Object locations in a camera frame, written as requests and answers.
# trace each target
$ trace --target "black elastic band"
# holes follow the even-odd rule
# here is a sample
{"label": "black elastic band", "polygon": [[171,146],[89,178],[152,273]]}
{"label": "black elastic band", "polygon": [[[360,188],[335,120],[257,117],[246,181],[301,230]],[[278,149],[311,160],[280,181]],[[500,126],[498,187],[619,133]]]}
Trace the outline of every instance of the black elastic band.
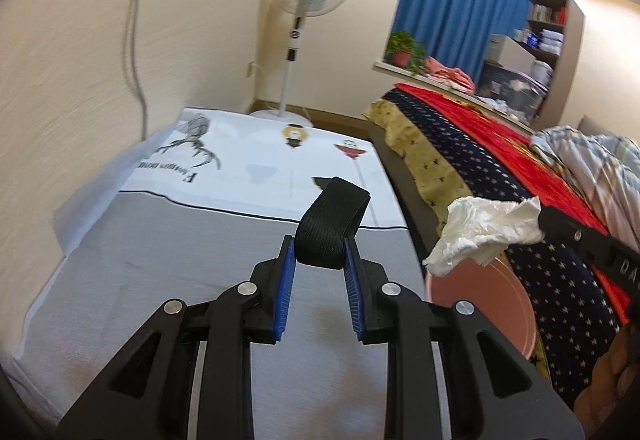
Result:
{"label": "black elastic band", "polygon": [[296,260],[341,270],[344,239],[355,235],[370,199],[364,189],[334,177],[300,220],[294,240]]}

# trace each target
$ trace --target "storage box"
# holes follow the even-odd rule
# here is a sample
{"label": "storage box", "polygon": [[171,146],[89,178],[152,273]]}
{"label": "storage box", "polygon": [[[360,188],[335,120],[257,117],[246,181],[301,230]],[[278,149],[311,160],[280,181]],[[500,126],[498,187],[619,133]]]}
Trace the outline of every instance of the storage box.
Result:
{"label": "storage box", "polygon": [[530,74],[536,58],[510,37],[491,34],[486,60],[509,70]]}
{"label": "storage box", "polygon": [[506,102],[509,112],[526,124],[535,118],[546,94],[546,87],[530,76],[490,62],[484,63],[476,90],[478,96]]}

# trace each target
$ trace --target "plant pot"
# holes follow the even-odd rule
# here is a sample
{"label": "plant pot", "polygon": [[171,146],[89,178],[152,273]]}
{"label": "plant pot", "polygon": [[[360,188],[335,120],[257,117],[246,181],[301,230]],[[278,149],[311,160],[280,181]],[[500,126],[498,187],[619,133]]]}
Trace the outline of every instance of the plant pot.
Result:
{"label": "plant pot", "polygon": [[409,62],[411,62],[411,57],[411,52],[400,50],[392,55],[391,64],[398,66],[399,68],[406,68],[409,65]]}

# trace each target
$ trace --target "gray blanket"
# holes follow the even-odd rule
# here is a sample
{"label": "gray blanket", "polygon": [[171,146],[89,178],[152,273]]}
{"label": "gray blanket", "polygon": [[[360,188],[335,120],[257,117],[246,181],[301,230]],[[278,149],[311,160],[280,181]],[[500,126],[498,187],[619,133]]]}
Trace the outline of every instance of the gray blanket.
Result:
{"label": "gray blanket", "polygon": [[[166,299],[216,298],[278,254],[288,221],[121,193],[63,263],[28,315],[7,372],[53,427],[105,363]],[[422,295],[405,229],[360,229],[363,258]],[[257,439],[370,439],[383,431],[386,347],[351,329],[344,277],[299,265],[287,330],[252,347]]]}

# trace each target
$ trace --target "fan stand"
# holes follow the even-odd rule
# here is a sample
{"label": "fan stand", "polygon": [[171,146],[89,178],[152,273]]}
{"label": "fan stand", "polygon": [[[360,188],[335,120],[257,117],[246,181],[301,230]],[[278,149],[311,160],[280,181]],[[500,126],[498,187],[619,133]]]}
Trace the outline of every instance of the fan stand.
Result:
{"label": "fan stand", "polygon": [[293,22],[293,28],[289,32],[289,50],[287,51],[287,69],[284,74],[284,81],[282,83],[282,90],[280,92],[280,106],[278,109],[261,109],[260,111],[254,111],[251,116],[255,118],[264,118],[267,120],[277,120],[286,124],[301,125],[302,127],[313,127],[313,123],[307,120],[302,115],[297,115],[287,111],[287,90],[289,89],[289,79],[291,77],[291,71],[293,69],[293,63],[296,61],[298,49],[300,47],[300,39],[302,38],[302,28],[305,23],[306,12],[306,0],[300,0],[298,2],[298,8],[296,9],[296,17]]}
{"label": "fan stand", "polygon": [[301,125],[302,127],[313,127],[313,123],[307,120],[302,115],[297,115],[287,110],[287,101],[285,95],[287,92],[287,84],[289,83],[289,77],[291,76],[291,70],[293,68],[293,60],[287,62],[287,69],[284,75],[284,83],[282,84],[282,91],[280,92],[280,107],[278,109],[260,109],[260,111],[254,111],[251,116],[255,118],[264,118],[266,120],[277,120],[278,122],[284,122],[285,124]]}

